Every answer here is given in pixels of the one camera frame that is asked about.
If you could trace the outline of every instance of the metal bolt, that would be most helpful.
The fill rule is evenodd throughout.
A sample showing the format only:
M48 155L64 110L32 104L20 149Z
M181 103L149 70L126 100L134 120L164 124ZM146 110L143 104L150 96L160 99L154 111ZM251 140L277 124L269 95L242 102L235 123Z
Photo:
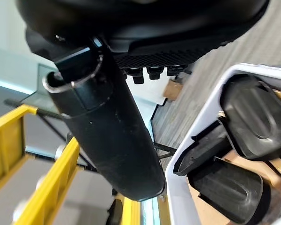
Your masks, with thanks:
M65 41L66 40L64 37L61 37L59 35L55 35L55 37L58 39L58 41Z

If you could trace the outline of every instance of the black plastic part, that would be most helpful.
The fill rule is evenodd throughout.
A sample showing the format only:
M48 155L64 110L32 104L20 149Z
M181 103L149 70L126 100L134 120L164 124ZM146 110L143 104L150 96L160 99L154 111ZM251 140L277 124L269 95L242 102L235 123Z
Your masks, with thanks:
M150 80L158 80L163 70L164 67L147 67Z
M220 118L231 145L249 160L281 156L281 100L260 78L235 75L223 86Z
M120 225L123 213L121 200L115 199L108 212L110 215L107 218L106 225Z
M143 76L134 76L133 81L135 84L143 84L144 83L144 77Z
M244 34L268 2L17 0L17 6L28 27L47 40L68 47L69 42L85 45L88 37L102 34L120 68L138 68L195 62ZM27 41L32 52L44 57L50 52L36 46L39 40L33 37Z
M223 157L232 147L226 136L223 125L218 121L212 123L197 136L192 137L195 141L179 157L174 166L174 173L178 176L185 176L214 156Z
M47 89L72 134L112 186L142 201L165 187L150 134L125 78L107 56L95 74L62 85L50 73Z
M175 65L167 67L167 76L177 76L180 72L187 68L188 65Z
M133 81L135 84L144 83L144 73L142 68L127 68L124 69L127 75L133 76Z
M254 172L215 158L187 176L199 197L234 223L256 225L268 210L271 188Z

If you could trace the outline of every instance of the cardboard box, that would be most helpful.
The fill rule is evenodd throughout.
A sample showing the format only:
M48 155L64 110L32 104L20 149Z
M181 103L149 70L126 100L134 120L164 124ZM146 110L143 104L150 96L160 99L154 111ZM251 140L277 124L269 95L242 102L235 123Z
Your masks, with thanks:
M178 98L182 88L183 85L173 80L169 80L167 86L164 89L163 96L169 100L175 101Z

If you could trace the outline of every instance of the black metal rod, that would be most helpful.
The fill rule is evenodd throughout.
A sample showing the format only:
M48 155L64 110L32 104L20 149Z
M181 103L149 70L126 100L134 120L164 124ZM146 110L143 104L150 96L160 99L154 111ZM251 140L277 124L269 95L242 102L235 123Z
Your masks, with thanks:
M42 115L38 115L40 117L40 119L48 126L51 128L51 130L58 136L61 138L61 140L63 140L64 142L66 142L66 137L64 137L44 116Z
M164 155L162 155L162 156L159 156L159 158L160 159L163 159L163 158L168 158L168 157L171 157L171 156L173 156L174 154L172 154L172 153L167 153L167 154L164 154Z
M172 148L172 147L169 147L169 146L166 146L166 145L163 145L163 144L158 144L156 142L154 142L154 147L156 149L159 149L159 150L162 150L162 151L167 151L167 152L170 152L172 154L174 154L177 150L175 148Z

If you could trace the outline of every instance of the yellow rail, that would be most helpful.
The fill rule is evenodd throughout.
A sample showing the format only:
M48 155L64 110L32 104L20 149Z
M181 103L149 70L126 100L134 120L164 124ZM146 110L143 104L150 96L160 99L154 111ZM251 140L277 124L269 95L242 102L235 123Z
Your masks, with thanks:
M37 108L22 105L0 117L0 188L26 160L24 125L25 114L36 114Z
M51 224L77 171L79 145L75 138L54 163L15 225Z

